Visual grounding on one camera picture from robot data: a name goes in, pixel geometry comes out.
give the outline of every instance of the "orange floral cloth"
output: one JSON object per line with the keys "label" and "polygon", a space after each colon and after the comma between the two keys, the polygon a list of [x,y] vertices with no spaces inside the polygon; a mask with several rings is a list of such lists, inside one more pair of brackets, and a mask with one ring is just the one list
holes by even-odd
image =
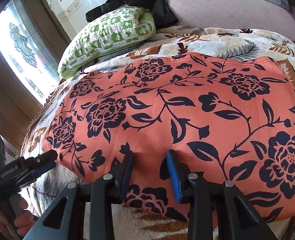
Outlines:
{"label": "orange floral cloth", "polygon": [[273,59],[186,53],[91,72],[62,101],[43,141],[94,182],[135,154],[126,204],[186,221],[166,153],[211,182],[230,179],[267,222],[295,215],[295,89]]}

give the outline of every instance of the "dark clothing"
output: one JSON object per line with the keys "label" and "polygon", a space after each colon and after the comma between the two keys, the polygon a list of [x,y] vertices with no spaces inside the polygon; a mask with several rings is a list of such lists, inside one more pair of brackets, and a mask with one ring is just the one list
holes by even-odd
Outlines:
{"label": "dark clothing", "polygon": [[179,22],[165,0],[107,0],[105,4],[88,11],[85,14],[86,20],[92,22],[124,4],[149,9],[157,29],[170,27]]}

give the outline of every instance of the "bed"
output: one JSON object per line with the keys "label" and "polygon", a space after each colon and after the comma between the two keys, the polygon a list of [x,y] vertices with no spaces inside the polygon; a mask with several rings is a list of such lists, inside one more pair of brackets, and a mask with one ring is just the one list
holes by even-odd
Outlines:
{"label": "bed", "polygon": [[[180,21],[178,26],[160,29],[133,51],[89,66],[61,84],[31,123],[22,147],[24,157],[43,153],[44,135],[56,110],[86,73],[112,72],[137,59],[173,57],[180,49],[239,61],[268,56],[278,62],[295,87],[295,19],[287,10],[264,0],[167,1]],[[39,215],[70,181],[84,183],[75,173],[57,165],[27,188]],[[88,216],[87,212],[84,239],[88,239]],[[150,215],[127,206],[113,206],[113,222],[118,239],[184,239],[187,235],[186,222]],[[295,235],[295,216],[269,226],[279,239],[290,240]],[[217,227],[213,234],[216,239]]]}

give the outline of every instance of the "window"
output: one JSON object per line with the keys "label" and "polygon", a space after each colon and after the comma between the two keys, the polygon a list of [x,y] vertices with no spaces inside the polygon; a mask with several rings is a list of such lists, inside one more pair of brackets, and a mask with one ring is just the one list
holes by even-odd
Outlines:
{"label": "window", "polygon": [[11,0],[0,14],[0,51],[20,81],[44,105],[60,82],[58,62],[38,38],[33,25],[29,25],[29,31],[26,29],[18,13],[21,10],[22,15],[24,9],[20,0],[15,1]]}

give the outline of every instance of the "human hand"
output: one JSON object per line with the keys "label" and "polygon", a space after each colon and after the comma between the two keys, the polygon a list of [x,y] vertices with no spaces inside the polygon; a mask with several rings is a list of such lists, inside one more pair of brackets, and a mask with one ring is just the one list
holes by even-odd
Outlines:
{"label": "human hand", "polygon": [[[19,206],[22,209],[28,208],[28,203],[24,198],[19,201]],[[3,212],[0,210],[0,231],[8,239],[13,240],[13,236],[6,227],[9,224],[8,220],[4,217]],[[35,224],[33,214],[29,210],[23,210],[14,220],[14,225],[18,228],[17,233],[20,236],[25,236],[31,227]]]}

